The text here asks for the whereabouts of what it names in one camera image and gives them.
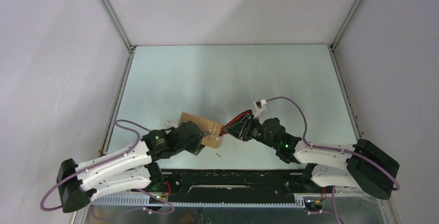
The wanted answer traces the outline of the red black utility knife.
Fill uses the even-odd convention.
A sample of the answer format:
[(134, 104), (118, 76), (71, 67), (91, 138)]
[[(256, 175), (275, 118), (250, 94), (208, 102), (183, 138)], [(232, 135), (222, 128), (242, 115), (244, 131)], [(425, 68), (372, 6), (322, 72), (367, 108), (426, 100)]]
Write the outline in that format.
[(252, 114), (253, 114), (253, 111), (252, 111), (252, 110), (245, 110), (245, 111), (243, 111), (242, 113), (238, 114), (236, 117), (234, 117), (231, 121), (229, 121), (227, 124), (225, 124), (225, 125), (221, 128), (220, 133), (219, 133), (219, 136), (226, 135), (226, 134), (227, 134), (227, 132), (226, 132), (226, 128), (229, 127), (229, 126), (231, 126), (232, 124), (235, 124), (235, 123), (237, 123), (238, 121), (242, 120), (247, 114), (252, 115)]

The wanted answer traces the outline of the brown cardboard express box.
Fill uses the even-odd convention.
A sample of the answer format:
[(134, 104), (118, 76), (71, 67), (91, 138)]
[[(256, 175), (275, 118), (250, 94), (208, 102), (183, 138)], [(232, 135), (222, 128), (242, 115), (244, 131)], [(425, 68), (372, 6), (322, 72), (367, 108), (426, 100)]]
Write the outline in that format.
[(201, 139), (202, 145), (211, 148), (219, 148), (221, 146), (224, 138), (223, 136), (220, 136), (221, 129), (223, 128), (222, 124), (200, 116), (182, 112), (179, 123), (181, 124), (187, 121), (195, 123), (200, 131), (203, 132), (203, 138)]

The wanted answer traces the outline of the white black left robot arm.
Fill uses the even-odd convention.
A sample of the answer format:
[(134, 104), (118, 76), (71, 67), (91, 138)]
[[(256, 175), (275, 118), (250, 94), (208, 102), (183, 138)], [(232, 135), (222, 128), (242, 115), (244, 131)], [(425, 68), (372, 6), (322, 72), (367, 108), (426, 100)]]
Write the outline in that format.
[(149, 130), (119, 151), (97, 159), (76, 163), (67, 159), (60, 165), (56, 178), (64, 213), (80, 210), (92, 201), (120, 191), (158, 191), (165, 183), (157, 163), (180, 152), (197, 155), (207, 132), (187, 121), (165, 129)]

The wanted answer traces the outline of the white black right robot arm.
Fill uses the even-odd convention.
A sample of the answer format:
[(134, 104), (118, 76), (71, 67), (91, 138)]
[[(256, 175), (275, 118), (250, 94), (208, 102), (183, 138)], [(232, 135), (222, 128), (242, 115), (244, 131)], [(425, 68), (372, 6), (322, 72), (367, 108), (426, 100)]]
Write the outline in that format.
[(306, 165), (301, 185), (314, 192), (319, 187), (359, 188), (368, 195), (390, 199), (397, 189), (399, 163), (369, 140), (359, 139), (353, 145), (306, 145), (301, 137), (287, 133), (278, 118), (263, 123), (250, 113), (235, 117), (220, 131), (241, 140), (254, 139), (275, 150), (285, 163)]

